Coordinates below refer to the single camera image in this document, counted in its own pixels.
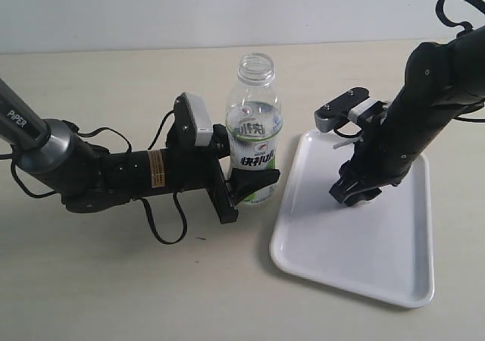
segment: table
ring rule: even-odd
[[[0,163],[0,339],[431,340],[485,332],[485,131],[453,122],[430,145],[436,293],[403,310],[283,274],[268,245],[299,136],[313,111],[354,86],[393,99],[418,41],[0,56],[0,77],[41,117],[84,131],[110,126],[134,149],[151,142],[183,91],[204,98],[214,123],[239,58],[265,52],[277,69],[283,171],[272,200],[220,225],[204,191],[181,194],[189,232],[175,246],[152,237],[142,204],[71,214],[57,196],[35,200]],[[113,152],[111,134],[93,140]],[[2,151],[8,146],[2,144]],[[25,178],[34,190],[43,186]],[[171,196],[151,199],[163,234],[180,219]]]

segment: warning sticker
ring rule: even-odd
[[[160,150],[149,152],[150,172],[152,173],[152,188],[165,187],[164,160]]]

